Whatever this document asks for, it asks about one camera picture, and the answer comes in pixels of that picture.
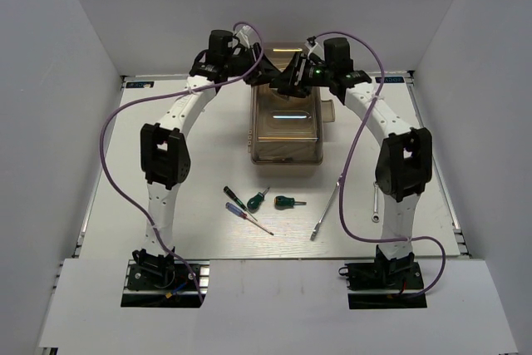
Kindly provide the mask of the beige plastic toolbox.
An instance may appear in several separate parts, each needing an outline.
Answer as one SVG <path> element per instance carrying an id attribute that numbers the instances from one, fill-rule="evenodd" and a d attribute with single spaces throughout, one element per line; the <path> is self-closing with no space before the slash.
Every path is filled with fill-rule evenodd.
<path id="1" fill-rule="evenodd" d="M 330 101 L 313 88 L 305 98 L 252 87 L 248 148 L 261 178 L 307 177 L 323 162 L 323 124 L 335 120 Z"/>

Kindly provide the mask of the long silver wrench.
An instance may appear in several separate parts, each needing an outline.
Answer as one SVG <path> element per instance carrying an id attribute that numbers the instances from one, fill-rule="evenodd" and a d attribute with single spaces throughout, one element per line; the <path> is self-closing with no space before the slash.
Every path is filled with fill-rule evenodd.
<path id="1" fill-rule="evenodd" d="M 337 192 L 339 191 L 339 186 L 340 186 L 340 180 L 337 180 L 336 183 L 335 183 L 335 186 L 334 186 L 334 189 L 328 199 L 328 202 L 326 203 L 325 205 L 325 208 L 320 216 L 320 218 L 318 219 L 318 222 L 314 225 L 313 227 L 313 231 L 310 235 L 310 240 L 311 241 L 314 241 L 316 238 L 317 238 L 317 235 L 321 229 L 321 226 L 323 224 L 323 221 L 325 220 L 327 214 L 328 214 L 328 211 L 331 209 L 332 205 L 333 205 L 333 201 L 335 200 L 335 197 L 337 195 Z"/>

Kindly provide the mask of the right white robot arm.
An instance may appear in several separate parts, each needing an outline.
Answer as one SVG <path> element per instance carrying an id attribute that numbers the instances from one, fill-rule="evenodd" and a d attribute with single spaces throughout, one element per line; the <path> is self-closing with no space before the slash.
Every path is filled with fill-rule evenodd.
<path id="1" fill-rule="evenodd" d="M 426 128 L 405 122 L 383 99 L 385 79 L 355 70 L 350 45 L 344 37 L 318 43 L 310 37 L 270 86 L 281 95 L 302 97 L 314 87 L 326 87 L 362 121 L 380 146 L 375 183 L 384 199 L 382 235 L 373 240 L 372 263 L 348 264 L 352 289 L 405 288 L 414 274 L 411 244 L 416 206 L 432 177 L 432 136 Z"/>

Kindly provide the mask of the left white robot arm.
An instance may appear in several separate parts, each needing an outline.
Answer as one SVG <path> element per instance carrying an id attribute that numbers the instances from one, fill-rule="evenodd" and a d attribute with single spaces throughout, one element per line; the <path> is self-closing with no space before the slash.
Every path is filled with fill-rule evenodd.
<path id="1" fill-rule="evenodd" d="M 187 136 L 200 113 L 222 85 L 239 76 L 254 81 L 265 76 L 265 56 L 259 42 L 250 40 L 253 28 L 213 30 L 209 44 L 193 61 L 183 94 L 154 124 L 140 130 L 140 167 L 148 190 L 145 242 L 133 253 L 138 267 L 159 288 L 175 280 L 172 246 L 175 202 L 190 172 Z"/>

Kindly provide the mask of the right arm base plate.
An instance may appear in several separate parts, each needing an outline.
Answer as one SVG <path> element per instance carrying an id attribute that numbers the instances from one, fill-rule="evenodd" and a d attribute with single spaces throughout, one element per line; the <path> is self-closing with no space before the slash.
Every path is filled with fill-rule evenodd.
<path id="1" fill-rule="evenodd" d="M 421 268 L 417 262 L 407 271 L 383 278 L 374 263 L 344 264 L 340 277 L 347 281 L 350 310 L 389 310 L 427 308 L 426 295 L 414 296 L 424 289 Z"/>

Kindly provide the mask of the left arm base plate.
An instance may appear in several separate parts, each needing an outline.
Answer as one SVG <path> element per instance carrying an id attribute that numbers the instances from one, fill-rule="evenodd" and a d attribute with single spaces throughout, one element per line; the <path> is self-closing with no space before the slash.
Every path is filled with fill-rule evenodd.
<path id="1" fill-rule="evenodd" d="M 200 308 L 202 302 L 193 278 L 197 278 L 201 297 L 209 285 L 209 263 L 191 265 L 175 263 L 165 277 L 143 270 L 130 262 L 121 295 L 122 308 Z"/>

